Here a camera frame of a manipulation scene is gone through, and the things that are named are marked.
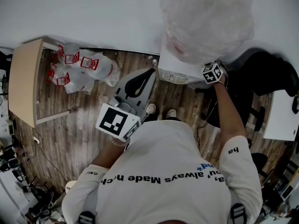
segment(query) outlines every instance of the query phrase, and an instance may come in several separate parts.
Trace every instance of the person's left arm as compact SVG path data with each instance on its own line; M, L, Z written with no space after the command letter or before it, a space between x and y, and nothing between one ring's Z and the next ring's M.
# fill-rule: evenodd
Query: person's left arm
M67 224L78 222L89 195L98 189L103 176L123 153L125 147L113 144L104 146L102 152L83 170L75 185L62 202L62 211Z

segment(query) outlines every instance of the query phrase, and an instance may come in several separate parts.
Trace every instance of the power outlet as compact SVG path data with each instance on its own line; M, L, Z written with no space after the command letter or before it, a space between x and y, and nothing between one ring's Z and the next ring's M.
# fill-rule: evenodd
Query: power outlet
M33 136L33 140L37 143L37 144L40 144L40 140L37 139L36 137Z

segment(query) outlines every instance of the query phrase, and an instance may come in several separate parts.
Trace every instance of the forearm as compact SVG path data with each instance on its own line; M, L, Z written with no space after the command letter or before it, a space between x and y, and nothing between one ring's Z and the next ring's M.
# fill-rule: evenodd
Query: forearm
M124 150L125 147L119 147L114 144L108 143L104 146L103 150L92 161L91 164L104 168L111 168Z
M225 144L228 140L238 135L245 136L242 119L225 86L216 83L214 88L218 99L220 129L223 143Z

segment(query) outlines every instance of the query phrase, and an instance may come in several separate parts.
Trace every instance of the foot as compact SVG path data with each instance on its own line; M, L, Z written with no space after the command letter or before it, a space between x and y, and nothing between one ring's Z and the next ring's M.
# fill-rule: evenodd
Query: foot
M156 105L155 104L149 104L149 106L146 109L147 114L155 114L156 113Z
M175 109L171 109L167 112L166 118L176 118L177 112Z

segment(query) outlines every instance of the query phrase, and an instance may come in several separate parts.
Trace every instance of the vent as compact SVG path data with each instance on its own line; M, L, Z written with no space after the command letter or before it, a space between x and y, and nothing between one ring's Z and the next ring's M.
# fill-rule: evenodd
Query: vent
M186 77L179 77L179 76L174 76L174 75L171 75L171 74L167 74L167 73L164 73L162 75L163 79L168 81L168 82L171 82L171 83L174 83L174 84L187 84L187 78Z

